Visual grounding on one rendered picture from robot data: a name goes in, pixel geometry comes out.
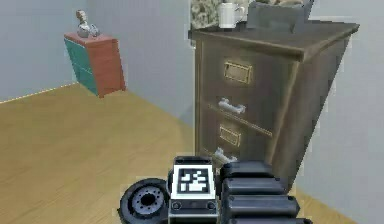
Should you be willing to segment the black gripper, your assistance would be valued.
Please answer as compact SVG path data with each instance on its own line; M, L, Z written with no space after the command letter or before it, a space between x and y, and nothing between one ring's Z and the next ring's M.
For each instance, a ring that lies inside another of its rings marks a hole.
M146 178L135 182L120 198L117 211L121 224L166 224L168 200L164 179Z

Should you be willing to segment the red and teal chest of drawers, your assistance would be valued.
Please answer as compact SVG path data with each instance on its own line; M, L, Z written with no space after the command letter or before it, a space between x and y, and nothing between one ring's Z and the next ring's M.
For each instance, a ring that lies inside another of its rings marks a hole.
M77 33L65 33L64 43L76 80L90 92L103 98L126 90L116 38L105 34L81 38Z

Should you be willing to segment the dark grey laptop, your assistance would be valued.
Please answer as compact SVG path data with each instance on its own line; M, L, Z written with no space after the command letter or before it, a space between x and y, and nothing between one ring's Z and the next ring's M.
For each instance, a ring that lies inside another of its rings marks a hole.
M314 0L253 0L246 27L295 33L308 21Z

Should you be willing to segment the dark brown filing cabinet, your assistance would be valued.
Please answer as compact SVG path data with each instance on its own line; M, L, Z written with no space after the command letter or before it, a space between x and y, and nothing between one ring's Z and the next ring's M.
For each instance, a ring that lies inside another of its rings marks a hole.
M262 160L293 186L356 23L309 20L299 31L191 30L195 152L216 166Z

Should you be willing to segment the silver bust statue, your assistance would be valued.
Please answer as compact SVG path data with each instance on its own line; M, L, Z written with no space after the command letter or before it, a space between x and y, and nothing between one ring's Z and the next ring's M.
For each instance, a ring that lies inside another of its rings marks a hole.
M81 38L98 37L100 35L100 30L95 24L88 23L88 17L84 10L77 10L76 17L79 20L79 25L77 28L77 34Z

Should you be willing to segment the patterned floral box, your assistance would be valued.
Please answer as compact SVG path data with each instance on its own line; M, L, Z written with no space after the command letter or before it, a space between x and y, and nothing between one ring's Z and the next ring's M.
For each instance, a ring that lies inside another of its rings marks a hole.
M191 0L190 24L192 29L216 26L219 23L220 0Z

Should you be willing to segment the white mug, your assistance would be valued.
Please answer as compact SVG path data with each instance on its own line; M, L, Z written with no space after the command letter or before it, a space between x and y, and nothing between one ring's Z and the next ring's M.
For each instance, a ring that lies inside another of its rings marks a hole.
M219 27L233 29L243 19L245 8L236 3L221 3L218 7Z

